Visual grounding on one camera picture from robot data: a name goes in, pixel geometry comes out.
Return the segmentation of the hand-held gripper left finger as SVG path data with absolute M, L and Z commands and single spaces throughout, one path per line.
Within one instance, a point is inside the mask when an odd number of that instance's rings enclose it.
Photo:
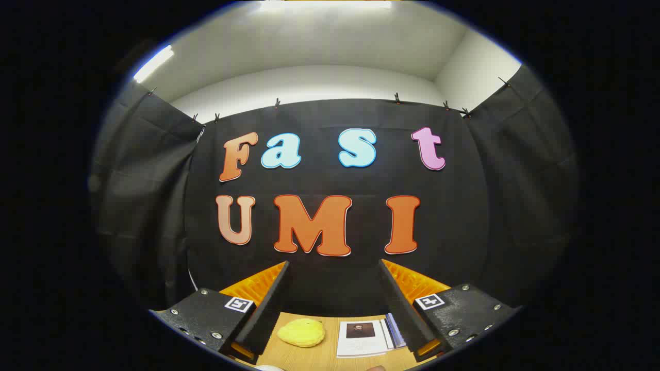
M 150 310 L 150 314 L 201 347 L 255 365 L 285 303 L 289 267 L 283 261 L 221 291 L 199 288 L 175 305 Z

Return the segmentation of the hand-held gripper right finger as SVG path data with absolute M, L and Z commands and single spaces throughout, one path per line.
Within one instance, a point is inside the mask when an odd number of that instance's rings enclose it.
M 379 277 L 387 310 L 418 362 L 467 347 L 521 310 L 471 283 L 450 287 L 386 259 Z

